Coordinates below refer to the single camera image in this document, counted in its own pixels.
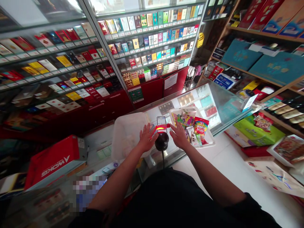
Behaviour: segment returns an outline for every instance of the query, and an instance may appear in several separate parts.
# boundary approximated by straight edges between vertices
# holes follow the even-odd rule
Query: teal gift box
[[[222,58],[223,63],[247,71],[262,55],[248,50],[251,43],[234,39]]]
[[[304,74],[304,58],[287,52],[263,55],[249,72],[284,86]]]

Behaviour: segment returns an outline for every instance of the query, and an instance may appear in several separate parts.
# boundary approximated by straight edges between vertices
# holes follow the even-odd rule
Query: plastic tray
[[[120,116],[115,120],[112,141],[112,160],[125,159],[139,142],[139,132],[148,124],[146,114],[138,112]],[[147,157],[151,150],[142,154]]]
[[[195,108],[196,109],[195,116],[203,118],[202,114],[200,113],[199,109],[196,106],[185,106],[185,107],[182,107],[182,108],[179,108],[179,109],[170,109],[169,113],[170,113],[170,118],[171,118],[171,122],[172,122],[173,125],[174,125],[174,119],[172,117],[172,113],[181,114],[182,109],[188,109],[188,108],[189,109],[190,108]],[[207,128],[207,131],[205,133],[205,141],[207,142],[207,144],[202,145],[202,146],[195,146],[195,148],[200,149],[200,148],[207,148],[207,147],[215,146],[215,139],[214,139],[213,135],[211,134],[211,131],[209,130],[209,128]]]

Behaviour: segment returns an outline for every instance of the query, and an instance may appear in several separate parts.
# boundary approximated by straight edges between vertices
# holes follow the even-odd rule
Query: hand
[[[143,153],[147,152],[152,148],[154,145],[154,142],[156,141],[158,137],[158,133],[156,133],[153,137],[153,133],[155,131],[155,127],[150,131],[150,123],[148,125],[145,125],[143,127],[143,131],[140,130],[139,137],[140,140],[136,147],[138,147]]]
[[[172,136],[173,141],[177,147],[181,148],[182,150],[185,150],[187,146],[191,145],[188,139],[186,138],[185,130],[181,123],[176,122],[176,127],[172,124],[170,124],[170,126],[172,130],[175,131],[175,133],[173,131],[170,131],[170,135]]]

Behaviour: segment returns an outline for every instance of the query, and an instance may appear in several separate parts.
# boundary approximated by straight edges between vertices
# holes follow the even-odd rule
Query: tile floor
[[[273,190],[263,179],[247,167],[246,155],[225,133],[218,135],[216,145],[199,152],[221,173],[242,191],[248,192],[271,214],[283,228],[304,227],[304,209],[289,195]],[[173,169],[192,176],[206,193],[199,176],[189,158],[186,157],[173,166]]]

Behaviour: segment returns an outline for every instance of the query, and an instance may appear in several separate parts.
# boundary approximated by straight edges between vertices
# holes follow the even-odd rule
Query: black shirt
[[[248,194],[242,202],[222,208],[195,180],[182,172],[165,169],[151,175],[139,188],[111,227],[280,227]],[[88,209],[72,227],[101,227],[104,213]]]

